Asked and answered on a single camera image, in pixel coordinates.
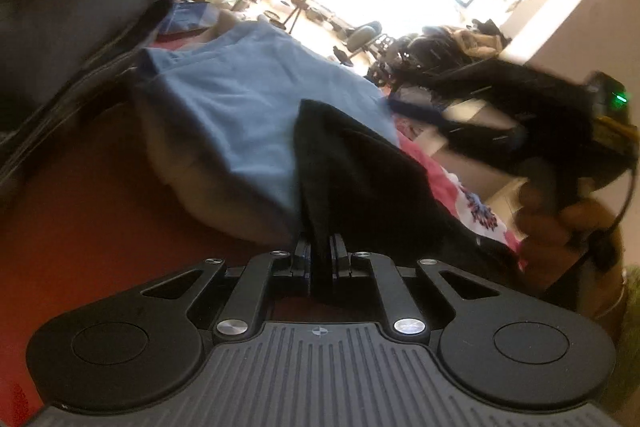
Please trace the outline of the person's right hand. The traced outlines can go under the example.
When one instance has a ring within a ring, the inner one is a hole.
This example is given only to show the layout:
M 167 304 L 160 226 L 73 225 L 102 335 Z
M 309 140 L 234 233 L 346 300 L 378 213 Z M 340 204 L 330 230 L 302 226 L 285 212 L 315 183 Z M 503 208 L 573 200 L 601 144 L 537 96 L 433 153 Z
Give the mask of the person's right hand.
M 580 254 L 570 245 L 572 239 L 584 239 L 614 223 L 611 210 L 592 198 L 582 199 L 556 215 L 544 210 L 545 201 L 544 194 L 526 182 L 518 190 L 520 209 L 514 215 L 514 223 L 524 235 L 518 250 L 523 284 L 536 296 L 578 261 Z

